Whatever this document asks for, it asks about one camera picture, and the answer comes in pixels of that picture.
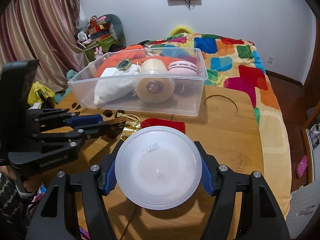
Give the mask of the person's left hand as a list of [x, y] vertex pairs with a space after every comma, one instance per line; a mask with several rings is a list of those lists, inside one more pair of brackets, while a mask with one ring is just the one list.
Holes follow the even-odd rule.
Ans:
[[[10, 179], [13, 179], [14, 182], [17, 181], [17, 174], [10, 166], [1, 166], [1, 174], [6, 175]], [[27, 192], [37, 191], [42, 184], [41, 175], [35, 175], [23, 181], [23, 187]]]

